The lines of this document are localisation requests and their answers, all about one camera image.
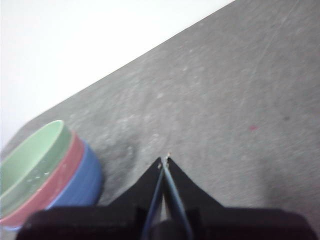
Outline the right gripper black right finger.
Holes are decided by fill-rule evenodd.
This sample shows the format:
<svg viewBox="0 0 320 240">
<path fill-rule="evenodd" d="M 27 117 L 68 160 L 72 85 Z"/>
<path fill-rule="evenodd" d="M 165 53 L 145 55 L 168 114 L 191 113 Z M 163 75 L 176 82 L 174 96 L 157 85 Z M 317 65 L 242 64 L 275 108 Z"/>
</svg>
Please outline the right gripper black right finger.
<svg viewBox="0 0 320 240">
<path fill-rule="evenodd" d="M 196 185 L 168 157 L 167 186 L 188 235 L 195 240 L 311 240 L 300 214 L 276 208 L 227 207 Z"/>
</svg>

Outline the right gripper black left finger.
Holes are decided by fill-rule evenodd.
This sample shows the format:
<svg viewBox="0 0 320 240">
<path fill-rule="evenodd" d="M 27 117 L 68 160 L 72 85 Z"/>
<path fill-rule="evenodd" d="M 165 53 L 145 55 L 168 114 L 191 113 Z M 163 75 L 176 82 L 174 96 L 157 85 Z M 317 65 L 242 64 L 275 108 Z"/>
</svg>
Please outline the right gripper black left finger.
<svg viewBox="0 0 320 240">
<path fill-rule="evenodd" d="M 108 205 L 61 206 L 32 214 L 18 240 L 137 240 L 161 173 L 157 158 L 137 182 Z"/>
</svg>

